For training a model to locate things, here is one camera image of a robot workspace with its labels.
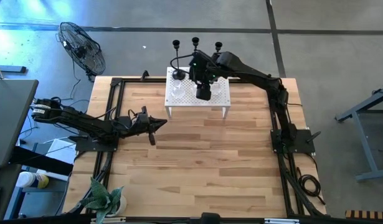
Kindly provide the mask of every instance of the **potted plant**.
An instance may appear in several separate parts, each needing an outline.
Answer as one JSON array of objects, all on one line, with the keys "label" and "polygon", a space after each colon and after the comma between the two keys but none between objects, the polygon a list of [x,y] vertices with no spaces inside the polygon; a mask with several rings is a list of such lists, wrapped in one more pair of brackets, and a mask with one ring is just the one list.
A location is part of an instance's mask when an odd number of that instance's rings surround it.
[{"label": "potted plant", "polygon": [[90,180],[92,181],[90,188],[93,196],[81,200],[80,203],[85,208],[90,208],[97,212],[96,222],[98,224],[103,223],[106,216],[114,217],[125,210],[126,199],[121,194],[123,187],[119,187],[111,193],[108,193],[106,188],[97,180],[92,177]]}]

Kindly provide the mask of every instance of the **plant pot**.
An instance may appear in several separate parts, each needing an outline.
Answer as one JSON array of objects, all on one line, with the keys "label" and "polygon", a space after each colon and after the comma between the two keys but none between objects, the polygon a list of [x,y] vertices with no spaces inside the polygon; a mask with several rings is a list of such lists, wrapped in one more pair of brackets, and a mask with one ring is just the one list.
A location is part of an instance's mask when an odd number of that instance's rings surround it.
[{"label": "plant pot", "polygon": [[114,214],[106,215],[106,217],[115,217],[117,215],[121,215],[125,211],[128,202],[126,201],[126,198],[123,195],[121,195],[119,203],[120,204],[118,210]]}]

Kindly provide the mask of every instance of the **table leg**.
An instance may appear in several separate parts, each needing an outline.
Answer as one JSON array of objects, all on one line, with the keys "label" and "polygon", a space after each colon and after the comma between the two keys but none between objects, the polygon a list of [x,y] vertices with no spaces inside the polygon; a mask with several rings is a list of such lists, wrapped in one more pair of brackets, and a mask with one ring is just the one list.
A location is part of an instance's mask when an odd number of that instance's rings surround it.
[{"label": "table leg", "polygon": [[165,106],[166,113],[168,114],[168,118],[172,118],[172,108],[170,106]]},{"label": "table leg", "polygon": [[229,106],[224,106],[224,107],[222,108],[223,119],[225,119],[225,118],[227,117],[227,113],[229,112],[229,109],[230,109]]}]

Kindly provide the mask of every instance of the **black mounting plate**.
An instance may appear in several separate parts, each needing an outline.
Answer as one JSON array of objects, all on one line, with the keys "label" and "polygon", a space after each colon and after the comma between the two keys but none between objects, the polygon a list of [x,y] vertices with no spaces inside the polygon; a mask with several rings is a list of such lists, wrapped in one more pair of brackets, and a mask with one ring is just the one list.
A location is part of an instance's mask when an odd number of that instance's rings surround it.
[{"label": "black mounting plate", "polygon": [[119,141],[119,139],[116,139],[110,144],[100,144],[83,131],[80,132],[79,136],[70,136],[69,139],[77,143],[75,150],[80,152],[115,152]]},{"label": "black mounting plate", "polygon": [[289,144],[287,147],[284,147],[281,141],[281,129],[270,130],[270,135],[272,137],[272,146],[273,152],[276,153],[314,153],[313,141],[309,143],[306,140],[311,139],[312,135],[309,129],[302,129],[296,131],[296,137],[294,141]]}]

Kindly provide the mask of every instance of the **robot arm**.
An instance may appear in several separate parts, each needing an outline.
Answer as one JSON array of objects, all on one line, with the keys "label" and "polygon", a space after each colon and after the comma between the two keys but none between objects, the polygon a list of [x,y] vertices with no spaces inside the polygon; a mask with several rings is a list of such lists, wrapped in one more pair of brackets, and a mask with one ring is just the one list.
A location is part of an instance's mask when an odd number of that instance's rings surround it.
[{"label": "robot arm", "polygon": [[155,145],[153,133],[166,123],[165,119],[148,117],[146,107],[140,113],[135,113],[134,118],[120,116],[113,120],[100,120],[99,117],[87,115],[70,106],[61,105],[56,100],[36,100],[32,106],[32,118],[41,123],[64,124],[77,130],[88,133],[89,136],[100,143],[111,143],[117,137],[127,138],[143,133],[149,134],[149,140]]},{"label": "robot arm", "polygon": [[277,114],[281,126],[281,140],[288,144],[296,136],[296,127],[290,122],[287,113],[288,92],[280,78],[273,78],[241,62],[230,52],[218,52],[208,56],[201,50],[192,54],[189,77],[197,84],[197,98],[210,100],[210,83],[219,77],[238,77],[241,80],[264,89],[267,92],[273,111]]}]

